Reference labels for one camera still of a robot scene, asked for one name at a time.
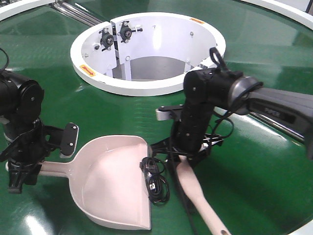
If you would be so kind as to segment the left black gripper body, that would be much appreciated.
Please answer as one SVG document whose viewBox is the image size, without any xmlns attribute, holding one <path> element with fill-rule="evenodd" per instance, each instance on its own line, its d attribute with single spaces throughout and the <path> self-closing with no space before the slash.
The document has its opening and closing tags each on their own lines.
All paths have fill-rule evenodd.
<svg viewBox="0 0 313 235">
<path fill-rule="evenodd" d="M 64 130 L 44 125 L 39 118 L 30 123 L 7 118 L 0 122 L 8 143 L 0 160 L 7 161 L 8 171 L 33 171 L 50 152 L 60 148 Z"/>
</svg>

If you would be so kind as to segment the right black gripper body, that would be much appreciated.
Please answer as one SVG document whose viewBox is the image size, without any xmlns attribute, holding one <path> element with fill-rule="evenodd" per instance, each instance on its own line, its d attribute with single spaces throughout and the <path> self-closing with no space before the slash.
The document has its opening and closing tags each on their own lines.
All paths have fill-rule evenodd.
<svg viewBox="0 0 313 235">
<path fill-rule="evenodd" d="M 176 154 L 196 158 L 202 146 L 214 105 L 183 105 L 180 121 L 172 133 L 172 150 Z"/>
</svg>

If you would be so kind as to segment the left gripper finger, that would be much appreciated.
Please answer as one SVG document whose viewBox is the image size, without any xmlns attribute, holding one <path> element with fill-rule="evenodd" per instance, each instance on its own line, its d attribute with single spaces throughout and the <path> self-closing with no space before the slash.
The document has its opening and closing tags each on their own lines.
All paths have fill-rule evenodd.
<svg viewBox="0 0 313 235">
<path fill-rule="evenodd" d="M 37 183 L 37 179 L 38 179 L 38 175 L 40 173 L 42 165 L 36 165 L 28 174 L 28 176 L 26 177 L 24 183 L 26 185 L 36 185 Z"/>
<path fill-rule="evenodd" d="M 12 194 L 21 194 L 24 181 L 29 172 L 24 170 L 9 170 L 8 192 Z"/>
</svg>

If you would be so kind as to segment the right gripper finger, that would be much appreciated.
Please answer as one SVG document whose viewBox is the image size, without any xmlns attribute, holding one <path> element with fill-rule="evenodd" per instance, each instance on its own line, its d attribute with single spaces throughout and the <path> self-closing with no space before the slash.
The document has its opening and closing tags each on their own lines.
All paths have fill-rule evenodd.
<svg viewBox="0 0 313 235">
<path fill-rule="evenodd" d="M 204 149 L 194 154 L 188 154 L 187 160 L 189 165 L 194 168 L 201 161 L 205 160 L 211 154 L 211 149 Z"/>
<path fill-rule="evenodd" d="M 167 154 L 170 157 L 174 156 L 171 138 L 165 138 L 149 145 L 148 156 L 155 157 L 157 154 Z"/>
</svg>

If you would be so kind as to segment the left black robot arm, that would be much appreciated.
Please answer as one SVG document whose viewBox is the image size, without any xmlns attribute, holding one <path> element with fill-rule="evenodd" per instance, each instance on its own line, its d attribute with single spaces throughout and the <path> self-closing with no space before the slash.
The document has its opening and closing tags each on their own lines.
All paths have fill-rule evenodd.
<svg viewBox="0 0 313 235">
<path fill-rule="evenodd" d="M 8 163 L 8 192 L 20 194 L 35 185 L 40 163 L 60 148 L 63 130 L 46 126 L 39 116 L 44 90 L 38 82 L 8 70 L 0 72 L 0 122 L 7 147 L 0 160 Z"/>
</svg>

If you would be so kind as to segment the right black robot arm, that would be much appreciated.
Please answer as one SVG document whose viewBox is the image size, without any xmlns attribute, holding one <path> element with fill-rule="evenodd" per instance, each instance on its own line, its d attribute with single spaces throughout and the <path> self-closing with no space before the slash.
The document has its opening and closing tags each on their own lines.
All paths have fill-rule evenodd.
<svg viewBox="0 0 313 235">
<path fill-rule="evenodd" d="M 159 120 L 173 119 L 168 138 L 151 145 L 152 155 L 184 155 L 196 165 L 221 145 L 223 137 L 208 134 L 214 108 L 225 110 L 220 120 L 230 115 L 258 113 L 299 133 L 304 138 L 306 154 L 313 157 L 313 97 L 284 90 L 265 88 L 262 82 L 240 71 L 210 68 L 190 71 L 183 82 L 185 102 L 157 109 Z"/>
</svg>

